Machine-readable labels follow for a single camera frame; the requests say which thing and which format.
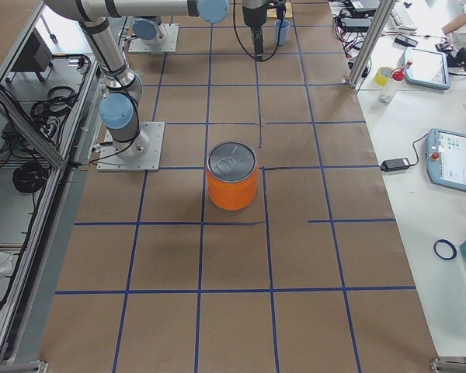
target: white table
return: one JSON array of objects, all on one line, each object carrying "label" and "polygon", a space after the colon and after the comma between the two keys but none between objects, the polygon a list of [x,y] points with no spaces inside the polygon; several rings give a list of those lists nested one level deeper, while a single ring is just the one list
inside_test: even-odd
[{"label": "white table", "polygon": [[[415,0],[408,11],[418,35],[442,35],[442,25],[435,24],[425,2]],[[380,87],[372,78],[380,66],[396,66],[405,49],[394,38],[377,42],[370,77],[358,96],[378,161],[408,157],[414,162],[412,142],[431,128],[466,133],[466,78],[451,76],[447,91],[404,84],[390,104],[379,103]],[[431,51],[439,42],[415,38],[418,48]],[[466,239],[466,193],[433,185],[426,174],[424,141],[416,147],[419,164],[403,173],[384,173],[384,182],[436,351],[442,357],[466,357],[466,267],[460,257],[447,262],[433,252],[438,239],[457,248]]]}]

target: red bottle cap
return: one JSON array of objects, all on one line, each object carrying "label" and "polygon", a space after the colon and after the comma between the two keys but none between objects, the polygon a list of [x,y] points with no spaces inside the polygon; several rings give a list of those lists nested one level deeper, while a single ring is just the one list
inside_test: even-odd
[{"label": "red bottle cap", "polygon": [[405,78],[404,66],[393,71],[391,74],[391,78],[398,82],[400,82],[401,80],[404,80]]}]

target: metal lid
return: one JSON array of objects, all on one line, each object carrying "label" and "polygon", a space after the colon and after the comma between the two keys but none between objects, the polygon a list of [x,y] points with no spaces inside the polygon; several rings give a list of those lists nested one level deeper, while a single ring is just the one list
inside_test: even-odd
[{"label": "metal lid", "polygon": [[219,179],[237,182],[252,174],[256,166],[256,154],[247,145],[236,141],[216,145],[207,160],[208,169]]}]

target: blue cup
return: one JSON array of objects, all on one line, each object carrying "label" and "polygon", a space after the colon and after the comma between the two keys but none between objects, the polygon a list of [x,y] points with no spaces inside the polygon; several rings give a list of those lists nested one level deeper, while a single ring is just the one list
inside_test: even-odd
[{"label": "blue cup", "polygon": [[290,22],[288,22],[286,19],[283,20],[283,23],[279,19],[276,20],[276,22],[274,23],[274,40],[278,41],[278,33],[279,33],[280,41],[278,42],[278,45],[285,44],[285,41],[287,41],[289,29],[290,29]]}]

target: work surface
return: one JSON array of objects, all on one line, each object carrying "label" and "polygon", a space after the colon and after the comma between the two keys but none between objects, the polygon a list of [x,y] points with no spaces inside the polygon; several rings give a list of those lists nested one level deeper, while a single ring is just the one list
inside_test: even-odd
[{"label": "work surface", "polygon": [[[429,371],[435,350],[329,6],[294,14],[265,64],[242,53],[230,19],[175,17],[177,54],[130,57],[141,119],[166,121],[161,169],[88,171],[40,350],[49,371]],[[260,166],[237,212],[209,201],[203,169],[230,140]]]},{"label": "work surface", "polygon": [[[423,0],[415,0],[408,14],[418,26],[412,36],[419,42],[417,48],[434,51],[447,21]],[[408,157],[415,162],[412,142],[432,128],[466,134],[466,76],[452,75],[447,91],[404,84],[389,105],[379,103],[380,87],[372,78],[380,66],[397,66],[405,50],[393,43],[394,38],[378,40],[359,101],[378,161]],[[460,68],[451,71],[464,74]],[[448,239],[457,248],[465,241],[466,193],[429,181],[424,142],[416,144],[417,166],[384,174],[384,181],[436,351],[440,356],[466,356],[466,267],[461,255],[446,262],[433,252],[438,239]]]}]

